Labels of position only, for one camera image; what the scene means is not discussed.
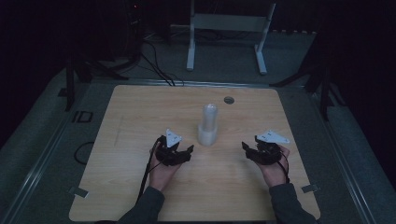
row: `person's left hand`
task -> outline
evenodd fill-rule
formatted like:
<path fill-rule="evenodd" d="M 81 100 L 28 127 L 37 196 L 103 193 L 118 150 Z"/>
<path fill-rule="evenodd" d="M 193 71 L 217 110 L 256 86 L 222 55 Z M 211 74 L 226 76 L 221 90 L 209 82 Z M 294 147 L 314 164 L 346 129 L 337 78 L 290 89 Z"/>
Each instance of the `person's left hand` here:
<path fill-rule="evenodd" d="M 157 160 L 157 157 L 154 154 L 151 158 L 150 169 L 154 166 L 158 165 L 160 161 Z M 180 168 L 181 164 L 175 166 L 166 166 L 163 164 L 158 165 L 149 173 L 149 186 L 163 191 L 166 186 L 168 186 L 169 182 L 171 181 L 172 177 L 174 176 L 175 172 Z"/>

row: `metal bracket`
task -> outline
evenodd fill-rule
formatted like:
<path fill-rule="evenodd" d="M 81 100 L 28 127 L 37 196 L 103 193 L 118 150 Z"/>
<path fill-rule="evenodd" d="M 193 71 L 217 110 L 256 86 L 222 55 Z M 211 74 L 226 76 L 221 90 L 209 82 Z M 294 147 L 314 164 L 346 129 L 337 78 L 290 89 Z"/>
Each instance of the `metal bracket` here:
<path fill-rule="evenodd" d="M 91 122 L 93 117 L 92 112 L 88 111 L 76 111 L 75 116 L 73 117 L 72 123 L 77 122 L 77 123 L 89 123 Z"/>
<path fill-rule="evenodd" d="M 166 146 L 172 147 L 181 141 L 182 137 L 166 129 Z"/>
<path fill-rule="evenodd" d="M 290 143 L 290 140 L 272 130 L 257 135 L 257 139 L 267 143 Z"/>

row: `dark background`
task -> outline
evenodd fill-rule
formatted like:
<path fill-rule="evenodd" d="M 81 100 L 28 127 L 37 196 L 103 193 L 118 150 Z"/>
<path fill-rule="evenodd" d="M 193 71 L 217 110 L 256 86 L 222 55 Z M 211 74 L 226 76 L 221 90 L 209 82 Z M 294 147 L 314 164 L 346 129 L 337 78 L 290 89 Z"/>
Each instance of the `dark background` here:
<path fill-rule="evenodd" d="M 214 12 L 213 0 L 196 1 L 196 11 Z M 220 1 L 217 13 L 259 14 L 261 1 Z M 144 22 L 163 38 L 169 25 L 188 24 L 190 2 L 145 1 Z M 396 100 L 396 6 L 394 1 L 280 1 L 271 30 L 317 31 L 317 54 L 332 46 L 332 81 L 396 186 L 393 127 Z M 65 66 L 67 39 L 93 54 L 111 58 L 103 11 L 96 1 L 3 0 L 0 2 L 0 146 L 12 135 L 48 82 Z M 307 55 L 305 63 L 315 63 Z"/>

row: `black cable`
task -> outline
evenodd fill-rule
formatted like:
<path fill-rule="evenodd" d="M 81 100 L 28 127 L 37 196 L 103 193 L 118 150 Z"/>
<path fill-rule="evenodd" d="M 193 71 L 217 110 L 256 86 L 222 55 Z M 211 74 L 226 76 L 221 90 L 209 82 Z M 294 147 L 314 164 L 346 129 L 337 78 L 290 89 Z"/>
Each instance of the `black cable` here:
<path fill-rule="evenodd" d="M 82 165 L 86 165 L 86 164 L 87 164 L 87 162 L 81 161 L 81 160 L 78 158 L 78 152 L 79 152 L 79 150 L 80 150 L 82 147 L 85 147 L 85 146 L 87 146 L 87 145 L 89 145 L 89 144 L 93 144 L 93 143 L 94 143 L 94 142 L 86 142 L 86 143 L 83 143 L 83 144 L 81 144 L 81 145 L 76 149 L 75 154 L 74 154 L 74 158 L 75 158 L 76 162 L 78 162 L 79 164 L 82 164 Z"/>
<path fill-rule="evenodd" d="M 140 184 L 139 195 L 137 196 L 136 203 L 139 201 L 140 197 L 143 195 L 143 191 L 144 191 L 146 182 L 148 180 L 149 172 L 150 172 L 149 167 L 151 164 L 152 155 L 154 154 L 155 148 L 156 148 L 157 144 L 160 142 L 160 139 L 161 138 L 158 138 L 157 141 L 155 141 L 154 146 L 152 146 L 152 149 L 149 153 L 148 164 L 146 165 L 146 171 L 145 171 L 145 174 L 143 175 L 142 183 Z"/>
<path fill-rule="evenodd" d="M 155 73 L 157 73 L 158 76 L 160 76 L 166 83 L 168 83 L 169 86 L 172 86 L 172 84 L 167 80 L 168 79 L 167 75 L 164 76 L 162 73 L 160 73 L 156 69 L 155 65 L 148 58 L 146 58 L 146 56 L 144 54 L 142 54 L 142 57 L 143 57 L 143 59 L 146 60 L 146 62 L 148 62 L 149 65 L 151 65 L 151 67 L 154 69 Z"/>
<path fill-rule="evenodd" d="M 155 62 L 155 66 L 156 66 L 156 69 L 158 70 L 158 72 L 161 73 L 163 76 L 167 77 L 168 79 L 170 79 L 172 82 L 172 85 L 176 86 L 174 80 L 172 78 L 170 78 L 168 75 L 166 75 L 166 73 L 163 70 L 161 70 L 160 66 L 158 65 L 157 50 L 155 49 L 154 45 L 152 45 L 148 41 L 143 41 L 143 43 L 148 44 L 152 47 L 152 49 L 154 51 L 154 62 Z"/>
<path fill-rule="evenodd" d="M 159 162 L 157 165 L 155 165 L 154 167 L 152 167 L 148 172 L 150 173 L 152 170 L 154 170 L 157 166 L 163 164 L 162 162 Z"/>
<path fill-rule="evenodd" d="M 280 161 L 277 161 L 276 163 L 279 164 L 280 168 L 282 168 L 283 173 L 285 174 L 286 177 L 286 183 L 290 183 L 290 178 L 289 178 L 289 162 L 288 162 L 288 158 L 285 156 L 285 154 L 282 153 L 282 156 L 285 158 L 286 160 L 286 164 L 288 165 L 288 170 L 285 169 L 285 167 L 282 165 L 282 163 L 280 163 Z"/>
<path fill-rule="evenodd" d="M 151 71 L 151 72 L 153 72 L 153 73 L 156 73 L 156 71 L 154 71 L 154 70 L 152 70 L 152 69 L 149 69 L 149 68 L 147 68 L 147 67 L 141 66 L 141 65 L 138 65 L 137 67 L 143 68 L 143 69 L 146 69 L 146 70 L 149 70 L 149 71 Z M 179 81 L 181 82 L 181 86 L 184 87 L 184 80 L 183 80 L 183 79 L 179 78 L 177 75 L 172 74 L 172 73 L 166 73 L 166 75 L 173 76 L 176 80 L 179 80 Z"/>

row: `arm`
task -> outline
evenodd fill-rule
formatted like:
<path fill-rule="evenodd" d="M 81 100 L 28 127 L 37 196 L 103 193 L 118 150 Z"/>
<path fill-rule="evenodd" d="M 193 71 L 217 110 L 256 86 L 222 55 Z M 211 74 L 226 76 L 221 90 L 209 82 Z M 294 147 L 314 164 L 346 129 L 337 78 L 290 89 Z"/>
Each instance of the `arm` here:
<path fill-rule="evenodd" d="M 149 173 L 149 185 L 143 193 L 142 197 L 136 205 L 127 212 L 118 224 L 149 224 L 156 223 L 158 214 L 163 207 L 165 198 L 163 191 L 171 181 L 175 172 L 180 168 L 181 164 L 176 166 L 165 166 L 153 154 Z"/>
<path fill-rule="evenodd" d="M 280 146 L 284 157 L 280 160 L 280 163 L 289 169 L 287 157 L 290 151 Z M 314 224 L 316 223 L 315 218 L 307 213 L 299 203 L 296 195 L 294 186 L 287 183 L 287 178 L 283 173 L 282 168 L 279 164 L 274 163 L 272 165 L 261 165 L 258 164 L 262 171 L 265 183 L 269 187 L 271 195 L 271 203 L 276 215 L 276 218 L 280 223 L 284 224 Z"/>

